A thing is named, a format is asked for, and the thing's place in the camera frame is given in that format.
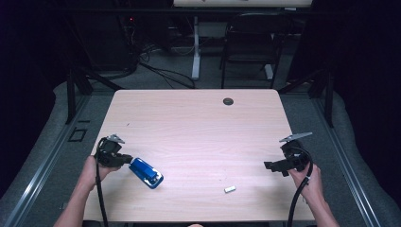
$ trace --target white eraser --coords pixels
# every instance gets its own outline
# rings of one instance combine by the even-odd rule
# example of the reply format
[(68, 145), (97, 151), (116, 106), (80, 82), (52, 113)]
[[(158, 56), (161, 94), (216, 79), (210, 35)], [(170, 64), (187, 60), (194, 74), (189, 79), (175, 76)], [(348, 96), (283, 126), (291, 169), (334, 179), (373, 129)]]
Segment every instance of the white eraser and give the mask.
[(229, 193), (229, 192), (232, 192), (232, 191), (235, 191), (235, 186), (224, 188), (224, 192), (225, 193)]

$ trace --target chair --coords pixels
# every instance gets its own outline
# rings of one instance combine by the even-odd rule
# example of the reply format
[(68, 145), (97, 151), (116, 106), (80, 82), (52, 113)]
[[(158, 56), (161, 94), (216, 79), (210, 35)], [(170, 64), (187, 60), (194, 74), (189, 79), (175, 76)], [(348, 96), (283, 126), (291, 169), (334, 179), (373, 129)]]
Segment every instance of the chair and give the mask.
[(225, 42), (220, 61), (222, 69), (221, 88), (224, 88), (226, 64), (266, 64), (274, 65), (270, 88), (273, 87), (280, 61), (284, 39), (292, 27), (286, 14), (241, 13), (227, 24)]

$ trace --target human arm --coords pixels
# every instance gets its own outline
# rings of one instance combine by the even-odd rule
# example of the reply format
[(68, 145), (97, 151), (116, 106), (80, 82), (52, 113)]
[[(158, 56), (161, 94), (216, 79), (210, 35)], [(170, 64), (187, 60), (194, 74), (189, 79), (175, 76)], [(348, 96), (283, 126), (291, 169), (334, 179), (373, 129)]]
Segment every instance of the human arm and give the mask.
[[(119, 167), (104, 167), (99, 165), (99, 177), (103, 179), (111, 172), (116, 171)], [(59, 219), (54, 224), (55, 227), (62, 226), (77, 226), (81, 227), (83, 222), (83, 212), (85, 204), (88, 200), (89, 193), (96, 185), (96, 160), (94, 156), (89, 156), (83, 166), (82, 172), (76, 187), (71, 195), (67, 207), (59, 216)]]
[[(295, 169), (288, 171), (297, 188), (304, 180), (308, 169), (309, 165), (307, 165), (307, 167), (301, 172), (298, 172)], [(318, 166), (313, 165), (313, 171), (312, 175), (310, 176), (310, 180), (302, 190), (301, 194), (306, 199), (306, 202), (309, 205), (309, 208), (312, 211), (313, 217), (315, 218), (318, 226), (339, 226), (333, 216), (333, 213), (331, 212), (330, 206), (324, 199), (321, 170), (318, 168)]]

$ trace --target table top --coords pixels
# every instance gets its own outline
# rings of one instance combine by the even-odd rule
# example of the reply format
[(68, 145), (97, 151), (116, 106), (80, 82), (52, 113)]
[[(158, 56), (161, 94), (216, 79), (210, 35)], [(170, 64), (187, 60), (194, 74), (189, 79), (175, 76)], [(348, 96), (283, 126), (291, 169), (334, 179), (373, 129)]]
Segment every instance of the table top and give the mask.
[[(226, 105), (225, 98), (234, 103)], [(284, 159), (279, 140), (291, 130), (274, 90), (121, 90), (96, 139), (116, 133), (119, 151), (165, 177), (149, 189), (128, 168), (103, 182), (109, 221), (286, 220), (295, 193), (290, 177), (265, 169)], [(224, 189), (236, 190), (225, 193)], [(102, 221), (96, 188), (84, 219)], [(298, 200), (294, 219), (313, 219)]]
[(195, 8), (308, 8), (312, 0), (174, 0), (175, 7)]

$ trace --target dark background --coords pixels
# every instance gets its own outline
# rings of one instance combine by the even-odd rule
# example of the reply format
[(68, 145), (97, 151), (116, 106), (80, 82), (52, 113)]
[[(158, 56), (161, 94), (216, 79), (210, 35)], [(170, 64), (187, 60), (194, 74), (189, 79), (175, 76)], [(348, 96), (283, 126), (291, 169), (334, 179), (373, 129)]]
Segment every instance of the dark background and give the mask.
[[(0, 72), (2, 97), (2, 157), (0, 196), (18, 173), (34, 146), (54, 105), (53, 89), (66, 80), (72, 65), (94, 68), (95, 62), (111, 62), (117, 69), (132, 65), (132, 49), (125, 48), (115, 18), (90, 23), (96, 29), (107, 25), (110, 33), (97, 35), (107, 42), (100, 54), (82, 48), (80, 27), (50, 14), (43, 6), (54, 2), (21, 0), (0, 2)], [(291, 65), (288, 79), (300, 79), (333, 62), (335, 90), (343, 98), (355, 131), (357, 147), (380, 185), (401, 204), (399, 160), (401, 141), (398, 105), (401, 98), (400, 3), (369, 1), (313, 2), (313, 10), (350, 11), (347, 21), (308, 20)], [(70, 25), (77, 33), (71, 32)], [(115, 58), (104, 55), (113, 53)]]

